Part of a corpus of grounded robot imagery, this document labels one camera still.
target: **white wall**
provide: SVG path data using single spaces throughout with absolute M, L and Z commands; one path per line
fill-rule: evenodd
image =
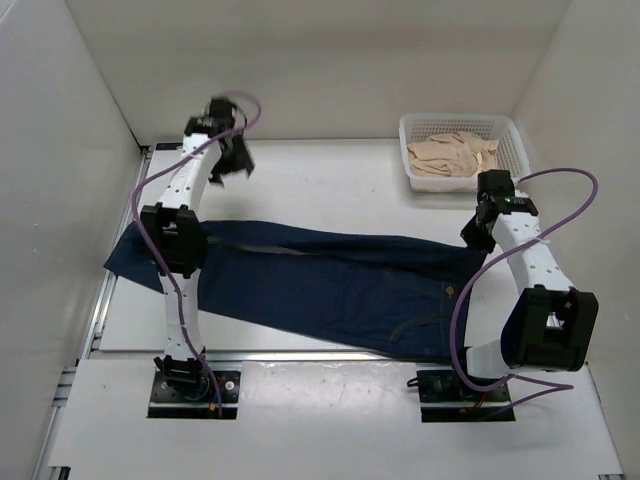
M 600 180 L 591 210 L 553 245 L 600 301 L 590 365 L 621 461 L 640 478 L 640 2 L 574 0 L 515 118 L 536 169 L 584 167 Z M 559 219 L 588 185 L 559 176 L 529 191 Z
M 509 113 L 569 0 L 68 0 L 138 140 L 212 94 L 256 138 L 396 137 L 411 111 Z
M 22 480 L 140 156 L 62 0 L 0 18 L 0 478 Z

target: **beige cloth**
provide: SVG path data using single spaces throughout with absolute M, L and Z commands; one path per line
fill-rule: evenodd
M 498 168 L 499 143 L 470 132 L 431 135 L 409 144 L 411 171 L 421 177 L 472 177 Z

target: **black joint module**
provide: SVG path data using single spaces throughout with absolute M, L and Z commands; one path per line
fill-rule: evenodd
M 207 256 L 207 236 L 193 210 L 186 206 L 144 206 L 140 218 L 154 246 L 172 273 L 189 278 L 202 268 Z
M 469 248 L 493 252 L 493 226 L 499 215 L 525 212 L 533 216 L 538 210 L 528 197 L 516 197 L 515 186 L 508 170 L 489 170 L 478 175 L 478 206 L 476 214 L 460 235 Z
M 202 365 L 195 358 L 174 360 L 170 355 L 153 359 L 167 383 L 197 390 L 202 384 Z
M 523 290 L 500 339 L 502 356 L 511 368 L 530 366 L 548 371 L 577 371 L 584 364 L 598 314 L 590 292 Z M 559 327 L 547 326 L 555 315 Z
M 232 129 L 235 124 L 235 109 L 235 103 L 228 98 L 213 97 L 204 114 L 189 119 L 184 130 L 185 136 L 201 133 L 211 138 Z
M 515 194 L 509 170 L 489 170 L 478 175 L 478 203 L 489 197 L 513 197 Z

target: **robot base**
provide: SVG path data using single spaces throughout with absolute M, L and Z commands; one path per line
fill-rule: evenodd
M 203 378 L 198 390 L 167 381 L 156 371 L 149 397 L 147 418 L 198 418 L 209 420 L 235 420 L 238 415 L 240 372 L 214 371 L 222 395 L 222 416 L 211 407 L 211 388 Z
M 497 412 L 511 401 L 507 386 L 485 394 L 469 389 L 451 369 L 420 370 L 407 382 L 418 387 L 422 423 L 509 422 L 513 409 Z

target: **metal frame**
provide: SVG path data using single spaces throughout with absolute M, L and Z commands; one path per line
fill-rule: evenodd
M 146 177 L 147 171 L 149 169 L 149 164 L 151 163 L 152 155 L 152 148 L 146 148 L 142 151 L 142 163 L 140 165 L 140 169 L 138 170 L 138 175 L 136 177 L 136 183 L 134 184 L 134 187 L 143 178 Z M 127 202 L 127 206 L 125 207 L 120 219 L 118 231 L 113 242 L 114 246 L 130 221 L 131 205 L 129 204 L 129 202 Z M 100 286 L 100 290 L 98 291 L 98 294 L 96 296 L 95 306 L 93 307 L 93 311 L 87 325 L 87 334 L 85 336 L 85 340 L 82 343 L 82 346 L 78 353 L 78 360 L 89 358 L 96 336 L 100 336 L 102 330 L 104 329 L 104 322 L 109 310 L 111 296 L 113 295 L 113 291 L 116 286 L 116 280 L 117 277 L 113 273 L 105 273 L 102 280 L 102 285 Z M 67 398 L 71 391 L 71 385 L 73 383 L 73 377 L 75 376 L 75 370 L 75 367 L 66 367 L 63 369 L 62 374 L 60 375 L 58 387 L 56 389 L 56 393 L 52 402 L 52 411 L 51 417 L 49 418 L 49 425 L 47 426 L 47 430 L 42 441 L 42 446 L 40 447 L 38 459 L 36 460 L 33 468 L 33 474 L 31 475 L 32 480 L 59 480 L 67 478 L 69 474 L 68 469 L 64 467 L 49 468 L 47 465 L 47 460 L 49 458 L 49 453 L 53 446 L 53 441 L 55 440 L 60 419 L 62 417 L 61 411 L 64 410 L 64 407 L 67 403 Z
M 149 148 L 142 152 L 142 164 L 140 165 L 140 170 L 138 171 L 138 176 L 136 178 L 137 185 L 140 183 L 142 179 L 147 176 L 147 171 L 149 170 L 149 164 L 151 163 L 151 156 L 153 155 L 153 149 Z M 131 204 L 127 202 L 127 206 L 125 207 L 122 218 L 120 219 L 120 225 L 118 226 L 118 232 L 113 241 L 113 246 L 115 247 L 120 235 L 127 228 L 127 225 L 131 221 Z M 93 308 L 93 313 L 91 314 L 91 320 L 89 322 L 89 327 L 87 331 L 87 335 L 85 337 L 84 343 L 82 344 L 82 349 L 80 350 L 79 357 L 80 359 L 89 358 L 91 354 L 91 346 L 93 344 L 94 337 L 97 333 L 102 333 L 104 329 L 104 322 L 107 317 L 107 312 L 109 311 L 109 303 L 111 302 L 111 297 L 113 295 L 113 291 L 116 286 L 117 277 L 107 271 L 104 275 L 104 279 L 102 280 L 102 286 L 100 287 L 100 291 L 98 292 L 98 297 L 96 298 L 96 303 Z

